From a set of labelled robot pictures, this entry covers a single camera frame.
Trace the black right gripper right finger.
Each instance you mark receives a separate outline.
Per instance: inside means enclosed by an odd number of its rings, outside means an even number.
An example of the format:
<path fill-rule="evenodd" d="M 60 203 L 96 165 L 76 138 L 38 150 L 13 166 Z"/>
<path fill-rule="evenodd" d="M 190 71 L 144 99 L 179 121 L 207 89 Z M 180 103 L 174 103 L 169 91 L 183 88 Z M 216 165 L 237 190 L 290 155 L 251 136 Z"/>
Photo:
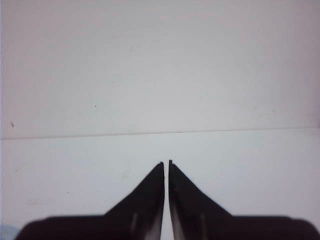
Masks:
<path fill-rule="evenodd" d="M 318 240 L 307 220 L 276 215 L 232 215 L 168 163 L 168 198 L 176 240 Z"/>

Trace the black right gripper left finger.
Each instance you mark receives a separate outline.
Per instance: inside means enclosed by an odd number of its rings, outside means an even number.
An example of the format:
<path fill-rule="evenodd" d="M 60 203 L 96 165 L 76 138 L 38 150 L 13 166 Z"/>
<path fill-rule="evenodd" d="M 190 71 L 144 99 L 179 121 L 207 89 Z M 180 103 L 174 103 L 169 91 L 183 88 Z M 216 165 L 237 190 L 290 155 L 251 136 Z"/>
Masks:
<path fill-rule="evenodd" d="M 18 240 L 158 240 L 161 237 L 165 180 L 157 164 L 137 187 L 101 215 L 52 216 L 26 224 Z"/>

